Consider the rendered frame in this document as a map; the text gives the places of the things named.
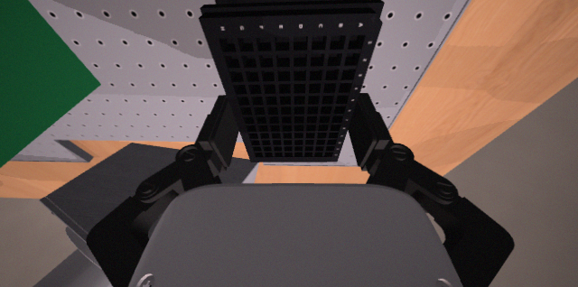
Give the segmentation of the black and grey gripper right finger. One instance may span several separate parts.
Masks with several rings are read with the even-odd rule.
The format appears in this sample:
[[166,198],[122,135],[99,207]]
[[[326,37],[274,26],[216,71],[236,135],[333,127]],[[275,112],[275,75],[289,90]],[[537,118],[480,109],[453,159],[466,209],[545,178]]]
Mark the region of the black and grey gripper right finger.
[[370,174],[366,184],[415,198],[445,233],[443,245],[462,286],[489,287],[514,249],[509,232],[460,197],[450,181],[415,161],[411,149],[394,143],[368,93],[359,93],[348,131],[358,166]]

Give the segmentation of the green bin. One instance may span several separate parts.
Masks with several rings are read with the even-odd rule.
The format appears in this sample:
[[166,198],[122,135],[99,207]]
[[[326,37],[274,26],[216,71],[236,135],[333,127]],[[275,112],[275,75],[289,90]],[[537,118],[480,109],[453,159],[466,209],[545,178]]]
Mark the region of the green bin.
[[0,0],[0,168],[100,85],[28,0]]

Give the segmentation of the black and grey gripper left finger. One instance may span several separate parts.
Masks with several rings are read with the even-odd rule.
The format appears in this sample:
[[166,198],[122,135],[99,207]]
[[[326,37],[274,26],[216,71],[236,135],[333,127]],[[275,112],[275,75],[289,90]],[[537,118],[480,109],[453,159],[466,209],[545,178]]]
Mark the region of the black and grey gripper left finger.
[[113,287],[128,287],[150,227],[174,198],[200,186],[222,184],[219,174],[231,163],[238,132],[227,95],[218,96],[195,144],[182,147],[175,162],[144,180],[133,197],[89,231],[87,245]]

